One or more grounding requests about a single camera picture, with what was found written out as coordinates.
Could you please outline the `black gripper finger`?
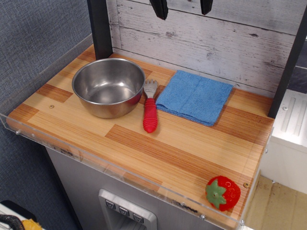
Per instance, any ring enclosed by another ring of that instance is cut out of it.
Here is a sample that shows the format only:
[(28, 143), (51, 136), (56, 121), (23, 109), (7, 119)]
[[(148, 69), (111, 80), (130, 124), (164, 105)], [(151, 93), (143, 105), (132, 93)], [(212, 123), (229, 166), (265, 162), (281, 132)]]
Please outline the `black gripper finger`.
[(212, 10), (213, 0), (200, 0), (201, 13), (207, 15)]
[(162, 20), (165, 20), (168, 15), (168, 7), (166, 0), (150, 0), (150, 4), (153, 7), (153, 10), (156, 16)]

